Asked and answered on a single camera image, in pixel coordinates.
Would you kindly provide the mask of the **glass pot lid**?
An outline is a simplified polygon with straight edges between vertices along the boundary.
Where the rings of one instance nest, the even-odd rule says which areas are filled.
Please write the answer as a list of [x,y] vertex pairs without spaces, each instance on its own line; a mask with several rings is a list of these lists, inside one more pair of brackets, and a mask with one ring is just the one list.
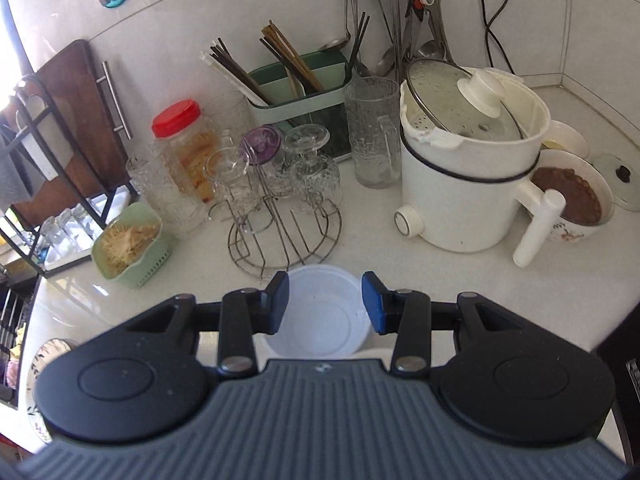
[[524,133],[504,104],[506,88],[487,70],[419,58],[407,68],[413,99],[435,127],[479,141],[511,142]]

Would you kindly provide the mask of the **clear upturned goblet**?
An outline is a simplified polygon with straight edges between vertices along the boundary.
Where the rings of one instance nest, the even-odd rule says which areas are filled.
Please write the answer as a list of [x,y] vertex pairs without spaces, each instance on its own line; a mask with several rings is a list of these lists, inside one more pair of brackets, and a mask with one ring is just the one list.
[[236,146],[218,148],[207,157],[203,170],[214,192],[208,211],[210,220],[238,220],[246,215],[252,200],[248,166],[247,154]]
[[320,152],[330,136],[326,127],[317,124],[297,126],[284,135],[282,148],[291,161],[288,177],[295,195],[307,209],[338,206],[342,201],[337,163]]

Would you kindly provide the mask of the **small glass lid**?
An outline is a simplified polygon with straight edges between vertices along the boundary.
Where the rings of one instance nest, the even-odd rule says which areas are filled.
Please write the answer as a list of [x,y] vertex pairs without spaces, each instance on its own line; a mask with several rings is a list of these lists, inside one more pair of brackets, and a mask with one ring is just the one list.
[[611,188],[614,203],[631,212],[640,211],[639,171],[612,154],[597,155],[591,162]]

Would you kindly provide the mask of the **black metal kitchen rack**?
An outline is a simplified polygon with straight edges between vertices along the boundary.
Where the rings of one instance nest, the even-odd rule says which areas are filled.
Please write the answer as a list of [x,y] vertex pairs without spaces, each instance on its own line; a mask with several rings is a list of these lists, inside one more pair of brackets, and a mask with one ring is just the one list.
[[[20,148],[22,141],[26,136],[32,136],[38,148],[43,152],[44,158],[52,166],[54,176],[61,178],[64,184],[70,189],[70,192],[78,199],[78,204],[84,208],[84,211],[89,217],[96,222],[96,225],[103,232],[107,227],[107,217],[112,209],[112,203],[114,197],[117,194],[117,188],[108,188],[103,180],[98,175],[96,168],[89,162],[89,159],[82,151],[81,147],[73,137],[73,133],[70,132],[70,127],[67,125],[66,120],[63,118],[62,113],[55,104],[53,96],[48,91],[44,83],[36,75],[26,75],[22,78],[21,84],[28,86],[31,84],[37,89],[36,96],[39,96],[43,100],[42,111],[38,112],[35,117],[32,117],[32,113],[27,110],[26,103],[30,99],[20,87],[16,87],[11,96],[11,102],[17,107],[17,113],[25,116],[26,125],[21,128],[19,132],[14,132],[6,125],[1,125],[1,137],[3,140],[10,140],[9,143],[4,144],[1,149],[1,159],[10,157],[16,150]],[[78,156],[81,162],[85,165],[87,170],[92,174],[93,179],[98,182],[98,185],[103,188],[103,194],[105,196],[105,203],[101,210],[93,207],[93,204],[88,200],[84,194],[81,193],[79,186],[72,180],[65,167],[62,165],[61,159],[56,156],[50,149],[49,144],[44,140],[42,133],[40,132],[39,125],[48,117],[52,117],[54,124],[60,130],[63,139],[70,144],[72,148],[72,156]],[[32,231],[32,241],[25,240],[24,244],[26,248],[23,249],[19,244],[14,243],[9,234],[6,234],[5,230],[1,230],[1,238],[17,253],[24,263],[26,263],[32,270],[37,272],[43,278],[47,278],[49,275],[62,271],[70,266],[76,266],[76,264],[86,261],[88,256],[78,254],[72,256],[70,262],[61,263],[56,268],[47,269],[43,260],[39,260],[39,252],[37,252],[37,244],[41,238],[41,229],[38,228]]]

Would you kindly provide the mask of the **white electric cooking pot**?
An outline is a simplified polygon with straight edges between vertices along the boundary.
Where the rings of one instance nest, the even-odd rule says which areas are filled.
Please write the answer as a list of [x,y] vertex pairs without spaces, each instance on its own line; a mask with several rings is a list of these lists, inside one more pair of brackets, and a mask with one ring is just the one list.
[[541,191],[532,182],[550,112],[518,76],[495,68],[463,69],[471,74],[487,70],[502,82],[504,104],[524,138],[479,141],[435,127],[405,78],[399,101],[402,205],[394,213],[396,228],[448,252],[481,252],[501,242],[518,210],[525,208],[530,222],[513,254],[514,263],[524,268],[566,205],[561,193]]

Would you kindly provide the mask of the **brown wooden cutting board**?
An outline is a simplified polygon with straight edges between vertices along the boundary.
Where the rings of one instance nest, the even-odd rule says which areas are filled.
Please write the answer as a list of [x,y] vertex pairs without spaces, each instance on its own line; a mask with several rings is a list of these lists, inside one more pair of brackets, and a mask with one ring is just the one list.
[[76,39],[37,70],[84,153],[75,155],[66,174],[85,197],[98,196],[128,182],[127,154],[114,131],[88,41]]

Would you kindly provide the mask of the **floral ceramic plate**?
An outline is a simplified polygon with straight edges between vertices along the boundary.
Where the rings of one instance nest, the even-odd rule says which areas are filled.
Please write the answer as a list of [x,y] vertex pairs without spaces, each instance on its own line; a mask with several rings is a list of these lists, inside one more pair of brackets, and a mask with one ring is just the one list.
[[32,364],[27,370],[26,379],[26,414],[36,430],[39,440],[44,444],[50,444],[51,435],[47,430],[43,417],[40,414],[35,398],[35,386],[40,373],[54,360],[77,347],[75,341],[68,339],[52,338],[46,341],[36,352]]

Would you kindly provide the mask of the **red lid plastic jar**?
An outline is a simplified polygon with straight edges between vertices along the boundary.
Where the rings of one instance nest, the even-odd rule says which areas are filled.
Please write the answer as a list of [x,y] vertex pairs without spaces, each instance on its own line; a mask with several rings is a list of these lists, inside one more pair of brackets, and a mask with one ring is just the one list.
[[202,202],[211,203],[214,191],[204,166],[219,142],[214,129],[204,118],[200,104],[192,99],[171,104],[153,118],[151,129],[157,140],[175,153]]

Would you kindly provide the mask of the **tall textured glass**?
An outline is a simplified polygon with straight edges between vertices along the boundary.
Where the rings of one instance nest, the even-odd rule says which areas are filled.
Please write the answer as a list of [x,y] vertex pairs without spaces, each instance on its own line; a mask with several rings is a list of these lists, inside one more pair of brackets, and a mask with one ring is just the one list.
[[173,151],[151,146],[131,156],[126,169],[145,203],[173,236],[185,238],[204,224],[204,204]]

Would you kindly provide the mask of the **dry noodles bundle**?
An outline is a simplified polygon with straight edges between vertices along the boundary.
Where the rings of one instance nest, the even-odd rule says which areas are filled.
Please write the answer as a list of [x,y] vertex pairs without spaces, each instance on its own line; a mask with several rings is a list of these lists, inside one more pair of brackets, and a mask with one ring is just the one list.
[[159,223],[125,226],[116,223],[107,228],[99,241],[105,258],[107,272],[113,276],[122,274],[128,266],[137,262],[160,232]]

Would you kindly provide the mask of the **floral bowl with brown food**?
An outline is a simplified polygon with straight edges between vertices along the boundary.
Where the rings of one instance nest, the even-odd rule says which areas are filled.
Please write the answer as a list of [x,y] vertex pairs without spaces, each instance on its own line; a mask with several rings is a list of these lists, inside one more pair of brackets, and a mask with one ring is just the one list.
[[532,173],[541,191],[561,193],[566,205],[548,239],[577,243],[604,228],[613,217],[613,192],[590,162],[560,150],[542,150]]

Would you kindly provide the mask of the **clear drinking glass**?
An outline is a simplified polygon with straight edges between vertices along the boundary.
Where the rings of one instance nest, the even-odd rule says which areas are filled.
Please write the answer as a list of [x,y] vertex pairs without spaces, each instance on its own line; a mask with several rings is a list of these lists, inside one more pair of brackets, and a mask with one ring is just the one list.
[[54,217],[49,217],[40,226],[41,248],[53,252],[56,258],[62,256],[61,248],[65,240],[65,234],[56,224]]
[[96,240],[102,234],[99,223],[90,216],[87,209],[81,204],[72,209],[72,215],[92,240]]
[[70,209],[64,209],[56,217],[56,223],[70,239],[74,249],[81,252],[82,250],[89,249],[92,246],[93,240],[88,237],[86,232],[73,217]]

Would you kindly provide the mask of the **textured glass mug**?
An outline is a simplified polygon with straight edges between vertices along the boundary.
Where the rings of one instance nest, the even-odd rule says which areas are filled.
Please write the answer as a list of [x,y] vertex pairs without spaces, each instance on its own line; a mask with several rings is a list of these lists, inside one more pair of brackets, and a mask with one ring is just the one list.
[[357,181],[366,188],[388,188],[401,176],[398,83],[353,76],[344,104]]

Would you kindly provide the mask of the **white plastic bowl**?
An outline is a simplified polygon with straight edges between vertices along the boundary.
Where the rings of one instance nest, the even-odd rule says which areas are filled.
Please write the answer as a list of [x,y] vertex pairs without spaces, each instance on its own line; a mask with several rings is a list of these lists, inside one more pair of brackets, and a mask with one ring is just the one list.
[[288,274],[290,298],[278,332],[266,338],[283,359],[339,360],[359,350],[371,330],[355,275],[328,264]]

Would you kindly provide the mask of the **green utensil holder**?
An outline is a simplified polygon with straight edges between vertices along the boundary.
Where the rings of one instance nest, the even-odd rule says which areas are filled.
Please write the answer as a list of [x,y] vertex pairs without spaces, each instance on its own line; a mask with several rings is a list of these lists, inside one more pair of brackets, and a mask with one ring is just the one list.
[[296,96],[292,90],[292,82],[281,63],[262,66],[250,72],[250,76],[258,83],[269,105],[250,103],[250,114],[256,125],[272,125],[282,133],[303,124],[326,127],[330,133],[330,140],[321,151],[341,162],[350,155],[344,105],[347,60],[342,52],[329,51],[304,54],[303,60],[322,84],[324,91],[307,94],[302,90],[302,94]]

